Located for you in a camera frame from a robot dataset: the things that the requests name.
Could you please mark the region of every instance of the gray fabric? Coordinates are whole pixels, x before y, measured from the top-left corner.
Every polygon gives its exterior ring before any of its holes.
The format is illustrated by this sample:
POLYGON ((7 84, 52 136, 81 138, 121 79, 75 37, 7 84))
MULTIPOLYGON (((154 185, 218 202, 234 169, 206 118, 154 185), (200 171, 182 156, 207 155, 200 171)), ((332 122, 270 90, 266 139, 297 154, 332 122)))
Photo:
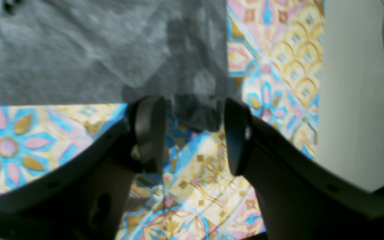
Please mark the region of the gray fabric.
POLYGON ((0 0, 0 105, 131 102, 216 130, 227 95, 225 0, 0 0))

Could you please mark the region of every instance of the gray t-shirt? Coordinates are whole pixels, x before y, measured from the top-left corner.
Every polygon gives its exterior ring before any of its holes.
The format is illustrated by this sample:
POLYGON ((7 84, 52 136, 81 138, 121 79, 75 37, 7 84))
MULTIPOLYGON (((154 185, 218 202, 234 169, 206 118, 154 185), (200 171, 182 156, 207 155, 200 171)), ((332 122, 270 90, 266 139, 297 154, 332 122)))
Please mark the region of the gray t-shirt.
POLYGON ((12 14, 6 1, 0 105, 162 95, 179 120, 218 129, 228 89, 225 0, 22 0, 12 14))

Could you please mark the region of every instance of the gray cloth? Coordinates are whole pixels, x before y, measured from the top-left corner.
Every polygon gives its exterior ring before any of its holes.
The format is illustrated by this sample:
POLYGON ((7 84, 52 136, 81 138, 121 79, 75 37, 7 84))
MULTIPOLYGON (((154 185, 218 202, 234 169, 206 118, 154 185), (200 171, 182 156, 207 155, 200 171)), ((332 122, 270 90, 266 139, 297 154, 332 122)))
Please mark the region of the gray cloth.
POLYGON ((162 95, 198 129, 227 96, 225 0, 0 0, 0 105, 162 95))

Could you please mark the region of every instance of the white wall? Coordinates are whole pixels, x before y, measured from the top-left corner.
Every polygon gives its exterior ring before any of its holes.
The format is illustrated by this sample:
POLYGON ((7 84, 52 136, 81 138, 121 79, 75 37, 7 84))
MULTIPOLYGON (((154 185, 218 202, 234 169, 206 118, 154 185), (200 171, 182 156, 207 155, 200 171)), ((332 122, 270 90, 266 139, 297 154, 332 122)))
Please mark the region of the white wall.
POLYGON ((380 0, 327 0, 317 162, 373 191, 384 186, 380 0))

